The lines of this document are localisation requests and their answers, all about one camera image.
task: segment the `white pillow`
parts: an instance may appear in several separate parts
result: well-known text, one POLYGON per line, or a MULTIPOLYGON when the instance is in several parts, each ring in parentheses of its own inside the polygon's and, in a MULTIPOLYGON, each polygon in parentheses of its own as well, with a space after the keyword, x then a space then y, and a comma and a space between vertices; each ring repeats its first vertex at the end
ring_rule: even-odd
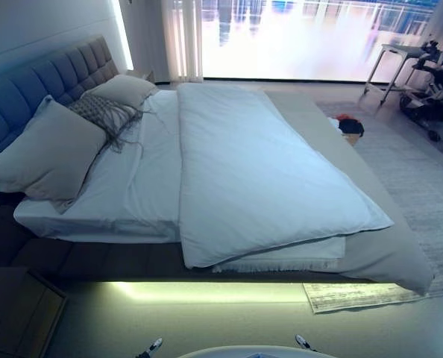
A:
POLYGON ((158 91, 157 86, 141 78, 117 75, 85 93, 99 95, 126 106, 139 108, 144 100, 158 91))

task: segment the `white curtain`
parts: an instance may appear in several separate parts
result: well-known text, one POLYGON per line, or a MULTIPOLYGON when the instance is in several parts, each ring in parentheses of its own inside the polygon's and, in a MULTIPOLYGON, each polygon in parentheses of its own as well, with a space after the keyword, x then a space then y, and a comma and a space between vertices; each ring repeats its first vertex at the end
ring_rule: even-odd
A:
POLYGON ((163 0, 170 81, 202 82, 201 0, 163 0))

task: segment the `glass window pane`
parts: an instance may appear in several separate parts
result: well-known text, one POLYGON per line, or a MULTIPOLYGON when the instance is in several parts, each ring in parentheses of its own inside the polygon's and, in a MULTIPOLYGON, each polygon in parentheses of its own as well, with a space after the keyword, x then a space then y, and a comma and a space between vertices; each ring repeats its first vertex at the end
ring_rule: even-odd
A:
POLYGON ((365 81, 383 43, 418 45, 438 1, 203 0, 204 77, 365 81))

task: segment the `grey rug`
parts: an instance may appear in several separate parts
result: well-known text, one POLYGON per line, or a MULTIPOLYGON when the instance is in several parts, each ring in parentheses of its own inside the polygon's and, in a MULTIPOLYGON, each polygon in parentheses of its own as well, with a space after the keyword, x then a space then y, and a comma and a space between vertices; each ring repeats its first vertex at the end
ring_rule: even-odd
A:
POLYGON ((328 116, 348 113, 362 121, 365 134, 354 148, 402 209, 436 278, 424 297, 390 283, 305 283, 313 312, 443 296, 443 168, 354 103, 318 106, 328 116))

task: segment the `nightstand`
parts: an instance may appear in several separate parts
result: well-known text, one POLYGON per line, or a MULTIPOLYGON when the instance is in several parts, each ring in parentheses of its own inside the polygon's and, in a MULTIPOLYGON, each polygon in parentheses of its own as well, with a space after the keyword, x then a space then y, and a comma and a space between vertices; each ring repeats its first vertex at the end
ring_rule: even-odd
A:
POLYGON ((0 358, 43 357, 66 296, 39 275, 0 268, 0 358))
POLYGON ((360 134, 357 133, 343 133, 342 136, 351 144, 354 146, 358 139, 361 137, 360 134))
POLYGON ((155 84, 155 75, 154 71, 147 71, 147 72, 139 72, 134 69, 128 69, 125 73, 127 76, 134 76, 137 78, 141 78, 143 80, 152 82, 155 84))

